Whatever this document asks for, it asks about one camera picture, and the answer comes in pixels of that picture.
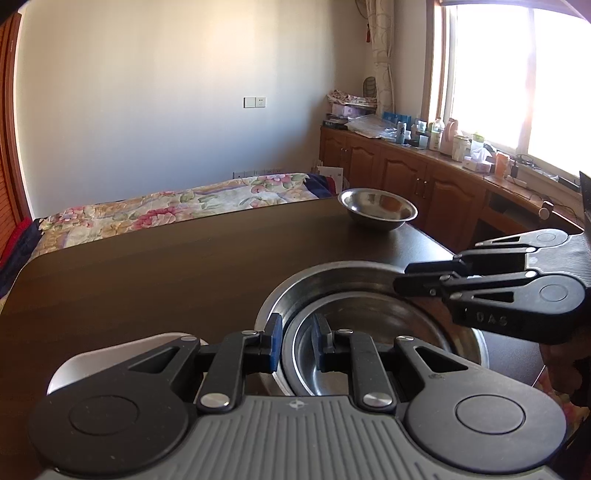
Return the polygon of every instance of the metal bowl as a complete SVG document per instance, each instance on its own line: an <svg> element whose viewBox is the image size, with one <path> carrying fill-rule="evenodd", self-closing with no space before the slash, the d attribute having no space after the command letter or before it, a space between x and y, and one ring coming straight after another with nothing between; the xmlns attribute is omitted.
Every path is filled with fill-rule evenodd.
<svg viewBox="0 0 591 480"><path fill-rule="evenodd" d="M407 199L383 190L345 190L339 194L339 202L355 222L376 230L394 230L418 215Z"/></svg>
<svg viewBox="0 0 591 480"><path fill-rule="evenodd" d="M412 335L488 367L482 332L455 325L438 300L414 305L395 296L392 278L402 272L376 262L334 262L308 268L279 285L265 300L255 324L255 330L262 330L272 313L283 317L279 368L273 375L261 374L266 390L273 395L347 393L344 374L316 369L311 342L315 312L325 315L333 329L361 330L382 343Z"/></svg>

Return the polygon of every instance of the wall socket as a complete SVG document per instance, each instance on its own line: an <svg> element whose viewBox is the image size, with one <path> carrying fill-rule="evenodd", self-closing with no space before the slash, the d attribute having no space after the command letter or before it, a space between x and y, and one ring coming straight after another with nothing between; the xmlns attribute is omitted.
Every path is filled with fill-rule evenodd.
<svg viewBox="0 0 591 480"><path fill-rule="evenodd" d="M262 175L277 175L281 173L280 168L265 168L261 170L246 170L246 171L235 171L232 173L233 179L245 179L248 177L258 177Z"/></svg>
<svg viewBox="0 0 591 480"><path fill-rule="evenodd" d="M244 97L244 108L265 108L267 106L267 97Z"/></svg>

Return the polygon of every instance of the table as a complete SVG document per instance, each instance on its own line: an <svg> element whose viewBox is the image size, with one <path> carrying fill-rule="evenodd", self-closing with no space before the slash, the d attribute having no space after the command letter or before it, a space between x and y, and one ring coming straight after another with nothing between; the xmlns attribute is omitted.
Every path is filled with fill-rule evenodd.
<svg viewBox="0 0 591 480"><path fill-rule="evenodd" d="M363 230L334 198L159 226L36 258L0 316L0 478L39 473L27 417L72 356L163 332L219 342L251 328L267 295L300 270L401 258L447 260L450 253L410 225ZM495 337L486 337L491 367L535 379L535 345Z"/></svg>

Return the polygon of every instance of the plastic bag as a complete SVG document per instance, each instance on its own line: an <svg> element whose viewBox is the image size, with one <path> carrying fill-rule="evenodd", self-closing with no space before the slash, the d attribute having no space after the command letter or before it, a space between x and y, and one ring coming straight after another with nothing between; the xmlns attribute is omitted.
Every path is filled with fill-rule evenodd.
<svg viewBox="0 0 591 480"><path fill-rule="evenodd" d="M368 138L388 138L396 135L396 125L377 115L366 115L351 120L347 128Z"/></svg>

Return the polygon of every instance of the white wall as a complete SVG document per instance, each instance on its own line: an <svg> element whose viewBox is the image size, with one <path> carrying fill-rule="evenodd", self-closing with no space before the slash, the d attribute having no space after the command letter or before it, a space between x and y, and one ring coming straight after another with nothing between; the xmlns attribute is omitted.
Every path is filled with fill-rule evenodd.
<svg viewBox="0 0 591 480"><path fill-rule="evenodd" d="M425 77L427 39L426 0L394 2L394 78L395 110L413 118L421 115Z"/></svg>
<svg viewBox="0 0 591 480"><path fill-rule="evenodd" d="M361 93L365 31L353 0L32 0L15 116L34 214L308 171L325 94Z"/></svg>

